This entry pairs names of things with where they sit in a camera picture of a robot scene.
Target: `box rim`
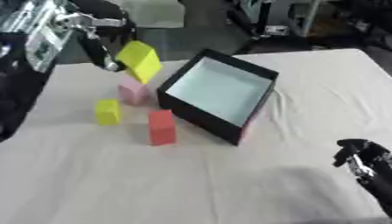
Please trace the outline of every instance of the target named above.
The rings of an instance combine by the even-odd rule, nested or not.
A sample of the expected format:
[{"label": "box rim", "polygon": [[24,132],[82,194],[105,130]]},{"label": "box rim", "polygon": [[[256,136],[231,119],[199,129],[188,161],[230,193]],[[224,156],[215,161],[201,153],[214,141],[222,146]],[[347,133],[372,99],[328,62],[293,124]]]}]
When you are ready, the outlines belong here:
[{"label": "box rim", "polygon": [[181,104],[187,106],[190,110],[195,110],[195,111],[197,111],[198,113],[201,113],[201,114],[204,114],[204,115],[206,115],[206,116],[209,116],[209,117],[213,118],[214,120],[216,120],[217,122],[219,122],[219,123],[224,123],[225,126],[234,129],[236,132],[240,133],[240,135],[239,135],[234,141],[228,140],[228,139],[226,139],[225,137],[223,137],[223,136],[221,136],[221,135],[219,135],[219,134],[214,134],[214,133],[212,133],[212,131],[211,131],[210,129],[208,129],[207,127],[203,127],[203,126],[200,126],[199,124],[195,124],[195,123],[193,123],[193,122],[188,121],[187,119],[183,118],[183,116],[180,115],[180,112],[178,112],[176,109],[170,108],[171,111],[172,111],[172,113],[173,113],[175,116],[177,116],[177,117],[179,117],[179,118],[181,118],[181,119],[184,119],[184,120],[186,120],[187,122],[192,123],[193,125],[197,125],[197,126],[200,127],[201,129],[203,129],[203,130],[205,130],[205,131],[207,131],[207,132],[210,132],[210,133],[212,133],[213,135],[215,135],[215,136],[217,136],[217,137],[220,137],[220,138],[224,139],[225,141],[230,142],[231,144],[238,145],[239,140],[241,139],[241,133],[242,133],[243,127],[238,127],[238,126],[236,126],[235,124],[233,124],[233,123],[231,123],[231,122],[225,121],[225,120],[221,119],[220,117],[218,117],[218,116],[216,116],[216,115],[213,115],[213,114],[211,114],[211,113],[208,113],[208,112],[206,112],[205,110],[202,110],[202,109],[200,109],[200,108],[197,108],[197,107],[193,106],[192,104],[189,104],[189,103],[186,102],[186,101],[182,101],[182,100],[180,100],[179,98],[177,98],[177,97],[175,97],[175,96],[172,96],[172,95],[170,95],[170,94],[167,94],[166,92],[162,92],[162,91],[159,91],[159,90],[158,90],[157,93],[158,93],[158,98],[159,98],[159,106],[160,106],[162,109],[168,109],[168,108],[161,102],[161,100],[163,100],[165,97],[168,97],[168,98],[170,98],[171,100],[176,101],[177,103],[181,103]]},{"label": "box rim", "polygon": [[199,52],[193,59],[190,59],[187,63],[185,63],[185,65],[182,66],[176,73],[174,73],[174,75],[172,75],[167,81],[165,81],[157,89],[157,91],[159,91],[159,92],[161,92],[163,94],[169,95],[170,97],[173,97],[173,98],[175,98],[178,101],[182,101],[182,102],[186,103],[186,105],[189,106],[189,107],[192,107],[194,109],[200,110],[203,113],[207,113],[210,116],[213,116],[213,117],[219,119],[221,122],[228,123],[230,125],[234,125],[235,127],[239,128],[240,130],[243,130],[245,127],[247,127],[247,125],[249,123],[249,120],[252,118],[252,116],[259,109],[260,103],[264,100],[265,97],[267,97],[266,94],[267,94],[268,91],[265,92],[262,95],[260,101],[252,109],[252,112],[249,114],[249,116],[247,118],[247,121],[242,126],[238,126],[238,125],[236,125],[234,123],[231,123],[229,121],[223,120],[222,118],[218,117],[217,115],[213,115],[213,114],[211,114],[211,113],[209,113],[209,112],[207,112],[207,111],[205,111],[203,109],[197,108],[197,107],[193,106],[192,104],[177,98],[174,95],[166,93],[166,91],[169,88],[171,88],[179,79],[181,79],[182,76],[184,76],[189,70],[191,70],[197,63],[199,63],[205,57],[210,58],[212,60],[217,60],[217,61],[219,61],[221,63],[227,64],[227,65],[232,66],[232,67],[239,68],[241,70],[247,71],[249,73],[252,73],[254,75],[262,77],[264,79],[269,79],[269,80],[272,81],[272,83],[269,85],[270,87],[271,86],[275,86],[277,77],[279,75],[278,72],[272,71],[272,70],[270,70],[268,68],[265,68],[265,67],[262,67],[262,66],[257,66],[257,65],[254,65],[252,63],[249,63],[247,61],[244,61],[244,60],[241,60],[241,59],[237,59],[237,58],[234,58],[232,56],[228,56],[228,55],[220,53],[220,52],[216,52],[216,51],[213,51],[213,50],[210,50],[210,49],[205,49],[205,50]]}]

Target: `red cube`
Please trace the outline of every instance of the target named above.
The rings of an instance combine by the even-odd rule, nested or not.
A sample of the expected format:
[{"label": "red cube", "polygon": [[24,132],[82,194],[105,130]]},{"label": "red cube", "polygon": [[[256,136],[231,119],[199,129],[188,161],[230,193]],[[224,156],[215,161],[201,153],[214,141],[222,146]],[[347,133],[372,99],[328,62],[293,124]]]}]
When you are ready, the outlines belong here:
[{"label": "red cube", "polygon": [[171,110],[159,110],[149,115],[150,140],[152,145],[176,143],[176,126]]}]

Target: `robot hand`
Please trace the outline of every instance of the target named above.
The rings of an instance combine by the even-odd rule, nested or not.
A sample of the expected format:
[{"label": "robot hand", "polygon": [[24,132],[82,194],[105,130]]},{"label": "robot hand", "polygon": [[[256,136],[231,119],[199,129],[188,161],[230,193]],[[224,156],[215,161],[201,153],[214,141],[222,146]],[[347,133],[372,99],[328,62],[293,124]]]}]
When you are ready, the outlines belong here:
[{"label": "robot hand", "polygon": [[392,217],[392,156],[377,143],[364,139],[338,141],[342,149],[336,154],[335,165],[347,163],[357,182],[371,193],[383,211]]},{"label": "robot hand", "polygon": [[95,0],[0,0],[0,142],[14,135],[47,83],[74,33],[92,62],[109,71],[115,61],[101,37],[135,38],[136,27],[115,4]]}]

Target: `pink cube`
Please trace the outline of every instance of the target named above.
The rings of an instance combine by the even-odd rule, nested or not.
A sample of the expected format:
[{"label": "pink cube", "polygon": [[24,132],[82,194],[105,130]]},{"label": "pink cube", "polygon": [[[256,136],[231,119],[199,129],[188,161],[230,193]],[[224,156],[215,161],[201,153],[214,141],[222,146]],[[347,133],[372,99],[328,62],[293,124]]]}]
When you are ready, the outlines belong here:
[{"label": "pink cube", "polygon": [[176,143],[176,126],[171,110],[159,110],[150,113],[149,125],[152,145]]},{"label": "pink cube", "polygon": [[127,104],[134,106],[142,104],[150,95],[150,91],[146,85],[128,75],[121,78],[118,91],[121,98]]}]

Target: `wrinkled cloth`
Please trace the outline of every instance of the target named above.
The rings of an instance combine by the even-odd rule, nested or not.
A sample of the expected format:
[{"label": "wrinkled cloth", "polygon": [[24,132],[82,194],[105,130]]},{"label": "wrinkled cloth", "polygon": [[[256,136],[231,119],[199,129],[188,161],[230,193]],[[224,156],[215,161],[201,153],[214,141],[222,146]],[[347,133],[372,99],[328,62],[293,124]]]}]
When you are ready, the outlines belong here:
[{"label": "wrinkled cloth", "polygon": [[[21,130],[0,145],[0,223],[388,223],[336,141],[392,149],[392,79],[364,52],[238,56],[278,71],[239,147],[177,119],[178,143],[149,146],[148,112],[124,106],[101,127],[94,105],[117,97],[116,73],[58,66]],[[185,61],[165,62],[154,91]]]}]

